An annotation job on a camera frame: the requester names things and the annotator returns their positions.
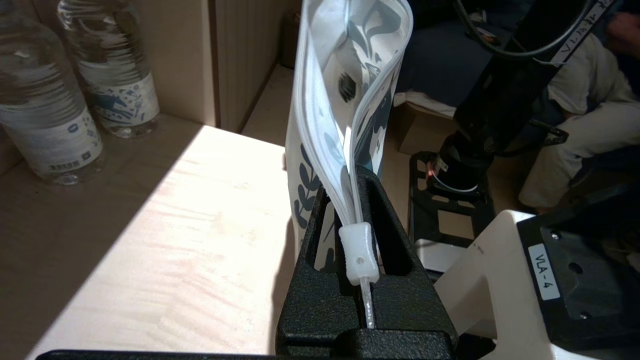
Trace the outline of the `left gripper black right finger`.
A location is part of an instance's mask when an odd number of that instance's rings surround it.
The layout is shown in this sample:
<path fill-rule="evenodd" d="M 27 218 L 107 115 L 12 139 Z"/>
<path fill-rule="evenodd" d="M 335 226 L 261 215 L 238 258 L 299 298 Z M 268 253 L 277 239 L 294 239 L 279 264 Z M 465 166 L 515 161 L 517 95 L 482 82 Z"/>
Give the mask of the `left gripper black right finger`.
<path fill-rule="evenodd" d="M 379 178 L 357 166 L 364 219 L 375 235 L 383 274 L 373 285 L 375 325 L 391 331 L 391 353 L 454 353 L 458 334 Z"/>

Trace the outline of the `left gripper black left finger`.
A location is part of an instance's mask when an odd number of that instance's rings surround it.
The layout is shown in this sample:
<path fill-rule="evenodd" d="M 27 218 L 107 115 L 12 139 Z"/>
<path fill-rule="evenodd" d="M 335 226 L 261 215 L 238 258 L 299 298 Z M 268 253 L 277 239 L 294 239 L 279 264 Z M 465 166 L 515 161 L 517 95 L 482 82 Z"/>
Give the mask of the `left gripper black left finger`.
<path fill-rule="evenodd" d="M 336 338 L 361 327 L 361 306 L 344 269 L 314 268 L 329 196 L 321 187 L 301 241 L 276 328 L 278 351 L 331 351 Z"/>

